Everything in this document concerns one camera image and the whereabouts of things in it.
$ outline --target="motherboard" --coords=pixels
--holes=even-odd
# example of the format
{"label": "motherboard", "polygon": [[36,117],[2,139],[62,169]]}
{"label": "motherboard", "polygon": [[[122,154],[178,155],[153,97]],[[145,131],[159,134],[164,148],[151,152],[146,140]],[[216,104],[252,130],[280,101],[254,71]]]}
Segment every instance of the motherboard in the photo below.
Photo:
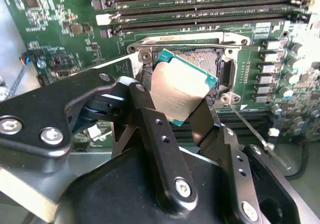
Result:
{"label": "motherboard", "polygon": [[[137,51],[139,74],[129,59],[105,71],[148,86],[166,48],[219,79],[207,103],[240,141],[254,137],[228,104],[272,143],[320,140],[320,0],[5,2],[42,86]],[[74,142],[111,146],[110,125],[95,128]],[[192,142],[188,120],[173,129]]]}

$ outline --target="metal lever arm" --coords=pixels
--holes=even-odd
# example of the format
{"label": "metal lever arm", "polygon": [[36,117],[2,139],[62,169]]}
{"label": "metal lever arm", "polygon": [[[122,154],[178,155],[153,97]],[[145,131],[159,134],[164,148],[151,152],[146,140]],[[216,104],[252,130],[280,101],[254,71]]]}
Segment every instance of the metal lever arm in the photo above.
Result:
{"label": "metal lever arm", "polygon": [[249,161],[236,134],[220,124],[215,110],[210,111],[205,100],[189,119],[201,154],[223,169],[222,205],[228,222],[268,223],[260,212]]}
{"label": "metal lever arm", "polygon": [[167,118],[155,110],[146,87],[132,83],[129,90],[136,110],[132,121],[141,132],[158,203],[169,213],[188,214],[197,205],[198,193]]}

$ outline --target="screw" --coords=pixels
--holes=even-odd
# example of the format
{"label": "screw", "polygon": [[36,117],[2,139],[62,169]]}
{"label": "screw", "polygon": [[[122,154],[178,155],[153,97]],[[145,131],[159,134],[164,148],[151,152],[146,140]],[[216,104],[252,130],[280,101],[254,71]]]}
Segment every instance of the screw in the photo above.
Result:
{"label": "screw", "polygon": [[47,127],[41,132],[40,138],[47,144],[57,145],[62,142],[64,135],[57,128]]}
{"label": "screw", "polygon": [[184,198],[187,198],[191,195],[191,189],[189,184],[183,180],[183,179],[177,179],[175,180],[175,189],[178,191],[178,193],[183,196]]}
{"label": "screw", "polygon": [[109,81],[110,81],[110,77],[108,76],[108,74],[100,73],[100,74],[99,74],[99,77],[100,77],[102,80],[106,81],[106,82],[109,82]]}
{"label": "screw", "polygon": [[142,91],[142,92],[145,91],[145,88],[143,85],[137,84],[137,85],[135,85],[135,87],[138,88],[139,91]]}
{"label": "screw", "polygon": [[253,222],[258,221],[258,213],[257,213],[257,211],[248,202],[246,202],[246,201],[242,202],[242,210],[244,211],[244,213],[247,215],[247,217],[251,221],[253,221]]}
{"label": "screw", "polygon": [[234,132],[230,128],[226,128],[227,132],[229,133],[230,136],[234,135]]}
{"label": "screw", "polygon": [[21,131],[22,123],[14,118],[5,118],[0,120],[0,133],[14,135]]}
{"label": "screw", "polygon": [[258,155],[261,155],[261,151],[259,150],[259,148],[255,147],[255,146],[253,146],[252,148],[255,151],[255,153],[257,153]]}

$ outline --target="mounting hole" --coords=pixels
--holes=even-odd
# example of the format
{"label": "mounting hole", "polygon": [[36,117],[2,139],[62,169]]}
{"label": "mounting hole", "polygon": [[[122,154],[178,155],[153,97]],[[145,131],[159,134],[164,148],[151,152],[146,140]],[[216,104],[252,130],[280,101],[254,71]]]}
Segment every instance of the mounting hole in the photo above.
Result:
{"label": "mounting hole", "polygon": [[150,55],[149,55],[148,53],[144,54],[144,55],[143,55],[143,59],[145,59],[145,60],[150,59]]}
{"label": "mounting hole", "polygon": [[136,48],[132,45],[132,46],[129,46],[129,51],[131,53],[134,53],[136,51]]}
{"label": "mounting hole", "polygon": [[106,82],[110,81],[110,77],[109,77],[108,74],[100,73],[100,74],[99,74],[99,77],[100,77],[102,80],[106,81]]}
{"label": "mounting hole", "polygon": [[141,91],[141,92],[144,92],[144,91],[145,91],[145,88],[144,88],[143,85],[137,84],[137,85],[135,85],[135,87],[136,87],[139,91]]}
{"label": "mounting hole", "polygon": [[289,36],[289,32],[288,32],[288,31],[282,32],[282,36],[283,36],[284,38],[286,38],[287,36]]}
{"label": "mounting hole", "polygon": [[228,101],[228,98],[226,96],[221,97],[221,101],[223,101],[224,103]]}
{"label": "mounting hole", "polygon": [[121,109],[119,107],[114,107],[111,109],[110,112],[113,116],[119,116],[121,113]]}
{"label": "mounting hole", "polygon": [[241,158],[241,156],[237,155],[236,158],[239,160],[239,162],[243,162],[244,160]]}
{"label": "mounting hole", "polygon": [[240,174],[242,175],[242,176],[247,176],[247,174],[244,172],[244,170],[242,170],[242,169],[239,169],[239,172],[240,172]]}
{"label": "mounting hole", "polygon": [[155,123],[157,123],[159,126],[162,125],[162,121],[161,121],[160,119],[156,119],[156,120],[155,120]]}
{"label": "mounting hole", "polygon": [[242,39],[241,40],[241,45],[247,45],[248,43],[248,40],[247,39]]}
{"label": "mounting hole", "polygon": [[164,143],[169,143],[169,142],[170,142],[169,138],[166,137],[165,135],[163,135],[163,136],[161,137],[161,140],[162,140]]}

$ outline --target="metal rod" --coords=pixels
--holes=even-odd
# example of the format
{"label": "metal rod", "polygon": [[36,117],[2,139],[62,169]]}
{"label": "metal rod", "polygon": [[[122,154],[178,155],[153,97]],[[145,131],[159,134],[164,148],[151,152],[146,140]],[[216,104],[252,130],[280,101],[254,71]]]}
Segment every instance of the metal rod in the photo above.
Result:
{"label": "metal rod", "polygon": [[17,76],[17,78],[15,79],[15,81],[13,82],[11,88],[10,88],[10,91],[8,93],[8,96],[6,97],[6,100],[10,97],[12,97],[15,93],[16,93],[16,90],[22,80],[22,78],[24,77],[25,73],[26,73],[26,70],[27,70],[27,64],[25,64],[21,71],[19,72],[19,75]]}
{"label": "metal rod", "polygon": [[259,132],[254,129],[254,127],[232,106],[229,104],[229,107],[231,110],[243,121],[243,123],[250,129],[250,131],[256,136],[256,138],[259,139],[259,141],[262,143],[262,145],[266,148],[267,142],[266,140],[259,134]]}
{"label": "metal rod", "polygon": [[291,166],[288,166],[286,162],[275,153],[275,145],[266,142],[266,140],[259,134],[259,132],[257,132],[256,129],[254,129],[254,127],[231,104],[229,104],[229,107],[241,119],[241,121],[243,121],[247,128],[250,129],[250,131],[256,136],[256,138],[259,139],[264,149],[268,151],[273,158],[278,160],[278,162],[281,163],[281,165],[283,165],[287,170],[290,170]]}
{"label": "metal rod", "polygon": [[211,44],[211,43],[182,43],[182,44],[142,44],[141,47],[206,47],[206,48],[229,48],[229,49],[239,49],[258,52],[260,46],[251,45],[226,45],[226,44]]}

